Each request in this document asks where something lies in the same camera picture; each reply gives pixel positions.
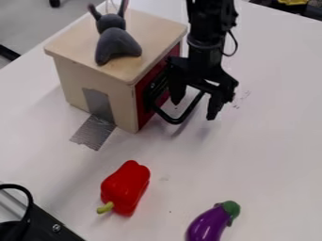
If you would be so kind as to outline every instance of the gray tape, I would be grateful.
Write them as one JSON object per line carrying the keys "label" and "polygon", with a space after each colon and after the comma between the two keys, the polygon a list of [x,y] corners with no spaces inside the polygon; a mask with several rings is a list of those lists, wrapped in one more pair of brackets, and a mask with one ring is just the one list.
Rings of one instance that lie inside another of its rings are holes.
{"label": "gray tape", "polygon": [[116,125],[114,123],[92,115],[76,131],[70,141],[80,145],[86,145],[95,151],[99,151],[115,127]]}
{"label": "gray tape", "polygon": [[89,88],[83,88],[83,93],[88,104],[89,113],[114,123],[111,105],[106,94]]}

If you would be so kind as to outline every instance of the black cable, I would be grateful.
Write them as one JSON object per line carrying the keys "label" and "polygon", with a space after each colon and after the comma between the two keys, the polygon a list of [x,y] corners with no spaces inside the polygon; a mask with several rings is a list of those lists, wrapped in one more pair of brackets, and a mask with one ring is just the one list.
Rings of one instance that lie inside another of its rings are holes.
{"label": "black cable", "polygon": [[28,205],[26,207],[24,217],[22,218],[22,220],[20,222],[18,222],[18,224],[15,226],[14,230],[12,230],[12,233],[10,233],[11,235],[8,237],[8,239],[5,239],[5,240],[10,240],[10,241],[11,240],[14,240],[14,241],[21,240],[22,235],[24,234],[25,230],[27,229],[27,227],[30,223],[31,210],[32,210],[32,207],[34,204],[34,200],[32,198],[31,193],[21,185],[11,185],[11,184],[0,185],[0,190],[2,190],[2,189],[16,189],[16,190],[24,192],[25,195],[27,196]]}
{"label": "black cable", "polygon": [[223,51],[221,51],[221,53],[224,56],[233,56],[234,54],[236,54],[237,50],[238,50],[238,41],[237,39],[234,37],[233,33],[231,30],[228,30],[229,35],[232,37],[233,39],[233,43],[234,43],[234,51],[231,54],[225,54]]}

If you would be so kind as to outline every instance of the toy vegetable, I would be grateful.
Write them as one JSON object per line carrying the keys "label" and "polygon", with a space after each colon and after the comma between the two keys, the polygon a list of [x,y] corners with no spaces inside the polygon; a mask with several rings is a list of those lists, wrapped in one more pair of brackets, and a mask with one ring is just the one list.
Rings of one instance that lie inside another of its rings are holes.
{"label": "toy vegetable", "polygon": [[105,206],[97,209],[98,214],[113,209],[116,213],[131,216],[137,203],[148,187],[150,171],[136,161],[125,162],[101,184],[101,200]]}
{"label": "toy vegetable", "polygon": [[190,224],[186,241],[219,241],[226,226],[230,227],[239,213],[240,206],[234,201],[216,204]]}

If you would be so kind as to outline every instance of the stuffed animal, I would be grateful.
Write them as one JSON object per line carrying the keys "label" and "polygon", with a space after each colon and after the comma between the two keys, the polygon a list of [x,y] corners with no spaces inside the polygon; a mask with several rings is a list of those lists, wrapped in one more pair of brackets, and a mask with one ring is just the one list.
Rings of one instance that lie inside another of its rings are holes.
{"label": "stuffed animal", "polygon": [[103,66],[114,57],[142,55],[142,48],[126,32],[124,13],[127,5],[128,0],[122,0],[117,14],[102,15],[92,4],[89,4],[89,12],[96,20],[97,31],[101,35],[95,52],[95,61],[99,66]]}

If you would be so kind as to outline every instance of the toy eggplant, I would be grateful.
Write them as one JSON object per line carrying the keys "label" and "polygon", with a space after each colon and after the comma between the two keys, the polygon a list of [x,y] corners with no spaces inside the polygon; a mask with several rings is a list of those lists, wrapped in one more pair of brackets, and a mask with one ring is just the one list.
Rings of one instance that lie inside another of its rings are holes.
{"label": "toy eggplant", "polygon": [[234,201],[216,204],[190,224],[186,241],[219,241],[226,226],[232,226],[239,213],[240,206]]}

